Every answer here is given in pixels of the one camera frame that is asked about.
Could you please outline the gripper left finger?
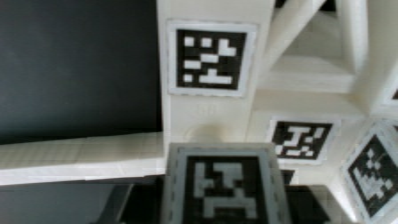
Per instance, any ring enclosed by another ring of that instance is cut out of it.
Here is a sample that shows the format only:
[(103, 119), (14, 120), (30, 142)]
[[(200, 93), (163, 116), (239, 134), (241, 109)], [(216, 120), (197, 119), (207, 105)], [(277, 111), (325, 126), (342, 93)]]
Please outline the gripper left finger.
[(131, 195), (133, 185), (117, 185), (111, 189), (99, 217), (88, 224), (124, 224), (122, 213)]

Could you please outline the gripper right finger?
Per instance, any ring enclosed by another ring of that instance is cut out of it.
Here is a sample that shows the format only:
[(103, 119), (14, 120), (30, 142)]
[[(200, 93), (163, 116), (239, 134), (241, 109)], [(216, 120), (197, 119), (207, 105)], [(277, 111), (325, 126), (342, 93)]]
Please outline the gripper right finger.
[(358, 224), (325, 185), (289, 186), (289, 214), (293, 224)]

